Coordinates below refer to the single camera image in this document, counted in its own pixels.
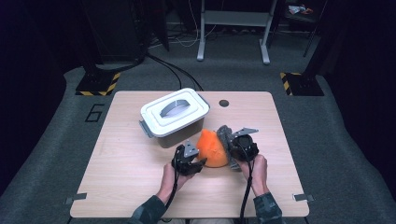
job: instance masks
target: person's right hand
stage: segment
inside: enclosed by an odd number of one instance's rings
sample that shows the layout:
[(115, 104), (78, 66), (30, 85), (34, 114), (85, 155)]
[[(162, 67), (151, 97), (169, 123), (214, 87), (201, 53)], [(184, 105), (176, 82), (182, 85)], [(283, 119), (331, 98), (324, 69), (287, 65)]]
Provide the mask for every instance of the person's right hand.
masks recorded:
[[(246, 161), (238, 160), (236, 160), (236, 162), (238, 162), (239, 166), (241, 167), (245, 179), (248, 179), (248, 163)], [(251, 175), (251, 188), (253, 189), (254, 195), (256, 195), (256, 197), (270, 191), (267, 187), (267, 167), (267, 159), (265, 159), (263, 155), (258, 154), (254, 159), (253, 173)]]

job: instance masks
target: table top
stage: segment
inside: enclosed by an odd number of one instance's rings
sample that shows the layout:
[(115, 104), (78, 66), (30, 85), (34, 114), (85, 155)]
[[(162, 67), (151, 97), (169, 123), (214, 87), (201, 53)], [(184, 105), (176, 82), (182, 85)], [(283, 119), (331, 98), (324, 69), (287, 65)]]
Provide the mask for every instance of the table top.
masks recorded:
[[(174, 147), (162, 148), (156, 138), (142, 131), (140, 108), (170, 91), (118, 91), (93, 149), (78, 193), (72, 217), (130, 217), (134, 210), (157, 193), (163, 166), (173, 159)], [(216, 131), (227, 125), (233, 132), (258, 129), (250, 136), (268, 160), (267, 184), (284, 217), (305, 217), (306, 201), (292, 194), (304, 193), (272, 95), (263, 91), (199, 91), (210, 104), (204, 128)], [(227, 100), (227, 107), (219, 105)], [(196, 144), (200, 133), (191, 138)], [(163, 217), (239, 217), (247, 185), (242, 173), (230, 167), (204, 167), (177, 192)], [(255, 217), (250, 192), (245, 217)]]

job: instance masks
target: orange object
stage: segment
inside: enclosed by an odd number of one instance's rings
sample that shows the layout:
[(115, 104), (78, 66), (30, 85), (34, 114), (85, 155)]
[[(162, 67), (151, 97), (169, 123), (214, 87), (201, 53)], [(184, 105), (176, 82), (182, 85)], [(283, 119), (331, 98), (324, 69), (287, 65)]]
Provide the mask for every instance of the orange object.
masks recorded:
[(199, 149), (198, 160), (207, 158), (205, 166), (221, 167), (227, 165), (227, 155), (216, 132), (202, 129), (196, 147)]

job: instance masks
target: hand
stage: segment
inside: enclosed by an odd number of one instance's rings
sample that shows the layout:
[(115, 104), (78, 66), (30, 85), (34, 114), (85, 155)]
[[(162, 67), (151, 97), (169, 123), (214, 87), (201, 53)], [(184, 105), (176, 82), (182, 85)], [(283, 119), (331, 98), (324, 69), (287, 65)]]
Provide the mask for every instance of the hand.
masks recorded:
[[(245, 179), (248, 179), (248, 163), (238, 160), (236, 160), (236, 162), (238, 162), (239, 166), (241, 167)], [(254, 159), (253, 173), (251, 175), (253, 178), (251, 182), (251, 188), (253, 189), (254, 195), (256, 195), (256, 197), (270, 191), (267, 187), (267, 167), (267, 159), (265, 159), (261, 154), (257, 155)]]
[[(194, 175), (180, 175), (177, 181), (177, 191), (183, 187), (183, 185), (193, 177)], [(171, 196), (172, 189), (175, 183), (175, 169), (172, 164), (166, 163), (163, 167), (163, 180), (161, 182), (161, 187), (156, 194), (163, 204), (166, 204)]]

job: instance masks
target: yellow black striped tape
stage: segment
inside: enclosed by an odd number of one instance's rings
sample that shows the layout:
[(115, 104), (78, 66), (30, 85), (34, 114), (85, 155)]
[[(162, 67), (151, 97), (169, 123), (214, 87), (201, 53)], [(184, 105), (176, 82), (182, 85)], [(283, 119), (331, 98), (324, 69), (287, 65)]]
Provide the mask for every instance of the yellow black striped tape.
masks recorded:
[(111, 84), (106, 91), (76, 91), (76, 95), (94, 96), (94, 95), (110, 95), (111, 92), (116, 88), (117, 81), (119, 80), (120, 73), (114, 75), (111, 80)]
[(300, 76), (301, 73), (280, 73), (280, 77), (282, 78), (283, 87), (285, 88), (286, 94), (293, 95), (286, 74)]

